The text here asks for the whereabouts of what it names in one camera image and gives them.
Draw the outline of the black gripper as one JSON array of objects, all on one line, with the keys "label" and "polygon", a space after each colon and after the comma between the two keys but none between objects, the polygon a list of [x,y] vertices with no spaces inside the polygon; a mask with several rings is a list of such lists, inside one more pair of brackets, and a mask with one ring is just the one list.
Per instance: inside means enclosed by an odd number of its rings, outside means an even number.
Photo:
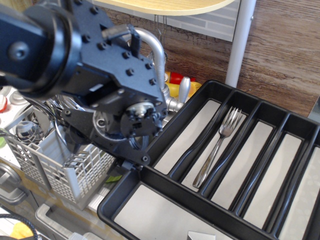
[{"label": "black gripper", "polygon": [[166,115],[163,97],[105,97],[89,111],[66,108],[61,113],[80,140],[122,159],[116,159],[107,171],[112,177],[141,171],[142,165],[150,163],[149,137],[162,131]]}]

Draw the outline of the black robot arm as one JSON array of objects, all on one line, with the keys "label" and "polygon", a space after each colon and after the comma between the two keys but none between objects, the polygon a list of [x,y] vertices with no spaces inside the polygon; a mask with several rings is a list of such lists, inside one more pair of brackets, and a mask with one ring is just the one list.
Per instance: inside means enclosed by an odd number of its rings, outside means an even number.
[{"label": "black robot arm", "polygon": [[74,98],[81,109],[60,112],[67,148],[93,144],[143,167],[167,106],[141,40],[131,24],[114,25],[86,0],[41,0],[23,12],[2,5],[0,84],[32,100]]}]

